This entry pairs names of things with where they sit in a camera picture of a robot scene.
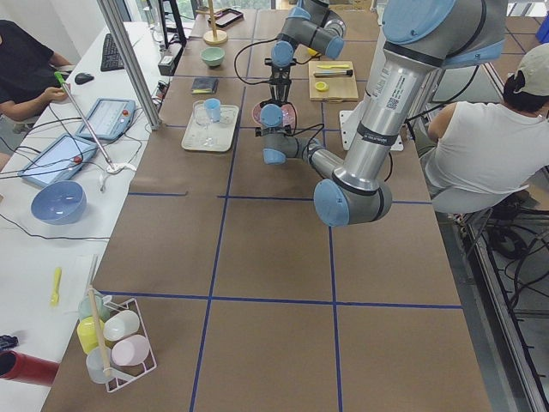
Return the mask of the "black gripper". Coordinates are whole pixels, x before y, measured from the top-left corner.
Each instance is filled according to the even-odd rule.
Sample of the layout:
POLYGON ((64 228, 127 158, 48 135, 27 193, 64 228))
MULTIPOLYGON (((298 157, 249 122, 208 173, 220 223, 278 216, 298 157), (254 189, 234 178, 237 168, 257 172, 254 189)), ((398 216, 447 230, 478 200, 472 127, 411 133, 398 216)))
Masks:
POLYGON ((265 58, 264 64, 271 69, 271 75, 267 80, 271 102, 277 103, 279 101, 277 86, 280 86, 280 102, 287 103, 292 82, 290 79, 290 71, 291 68, 297 64, 297 60, 293 58, 290 64, 279 67, 272 58, 265 58))

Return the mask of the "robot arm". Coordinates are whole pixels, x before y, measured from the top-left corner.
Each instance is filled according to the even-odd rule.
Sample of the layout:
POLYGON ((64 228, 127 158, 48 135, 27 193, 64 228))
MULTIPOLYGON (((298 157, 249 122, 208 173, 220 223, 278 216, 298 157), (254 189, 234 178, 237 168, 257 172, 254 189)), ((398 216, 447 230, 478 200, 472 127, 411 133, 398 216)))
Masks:
POLYGON ((314 139, 297 138, 283 124, 289 70, 303 45, 339 57, 345 23, 324 1, 301 1, 291 10, 271 51, 273 99, 260 113, 263 159, 279 165, 292 158, 320 175, 314 190, 318 217, 338 227, 377 221, 391 207, 390 188, 378 178, 425 77, 438 69, 496 59, 504 46, 504 1, 390 1, 382 18, 385 62, 373 89, 358 106, 350 149, 339 157, 314 139))
POLYGON ((347 31, 345 22, 325 1, 297 1, 276 36, 270 58, 265 64, 271 68, 268 80, 271 97, 261 106, 288 102, 291 86, 290 69, 296 64, 294 53, 299 45, 311 48, 328 58, 336 59, 344 46, 347 31))

